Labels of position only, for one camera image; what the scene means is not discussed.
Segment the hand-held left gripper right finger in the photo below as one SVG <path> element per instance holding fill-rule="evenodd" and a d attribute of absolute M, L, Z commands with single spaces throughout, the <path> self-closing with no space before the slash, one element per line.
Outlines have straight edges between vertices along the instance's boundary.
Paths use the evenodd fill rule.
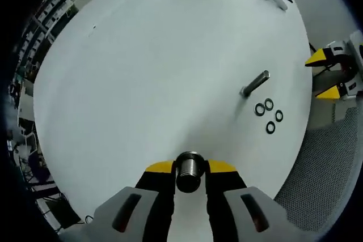
<path fill-rule="evenodd" d="M 286 210 L 256 187 L 248 187 L 231 164 L 205 162 L 207 213 L 214 241 L 314 241 L 288 220 Z"/>

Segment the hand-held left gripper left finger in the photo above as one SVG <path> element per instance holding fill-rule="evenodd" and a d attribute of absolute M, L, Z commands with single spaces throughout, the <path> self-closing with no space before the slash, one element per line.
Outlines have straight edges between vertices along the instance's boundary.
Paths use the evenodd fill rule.
<path fill-rule="evenodd" d="M 167 241 L 175 179 L 172 160 L 148 166 L 136 186 L 100 205 L 90 223 L 64 231 L 61 241 Z"/>

